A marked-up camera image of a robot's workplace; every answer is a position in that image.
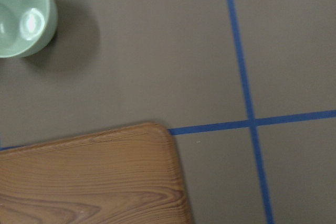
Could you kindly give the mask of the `wooden tray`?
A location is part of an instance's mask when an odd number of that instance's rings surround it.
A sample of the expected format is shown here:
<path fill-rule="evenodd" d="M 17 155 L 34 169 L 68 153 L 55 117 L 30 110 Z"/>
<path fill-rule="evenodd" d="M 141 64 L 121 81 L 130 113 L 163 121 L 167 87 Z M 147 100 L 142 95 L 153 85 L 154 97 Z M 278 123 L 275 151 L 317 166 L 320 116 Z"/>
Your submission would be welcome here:
<path fill-rule="evenodd" d="M 193 223 L 175 141 L 146 123 L 1 151 L 1 223 Z"/>

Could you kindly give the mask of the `green bowl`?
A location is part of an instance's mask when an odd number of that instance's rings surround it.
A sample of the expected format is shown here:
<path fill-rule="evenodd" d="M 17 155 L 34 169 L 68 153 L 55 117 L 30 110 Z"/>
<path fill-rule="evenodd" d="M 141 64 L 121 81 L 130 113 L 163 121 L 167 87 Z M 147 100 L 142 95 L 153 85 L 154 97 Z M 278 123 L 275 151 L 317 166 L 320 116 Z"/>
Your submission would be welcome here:
<path fill-rule="evenodd" d="M 41 51 L 52 40 L 57 23 L 55 0 L 1 0 L 1 58 Z"/>

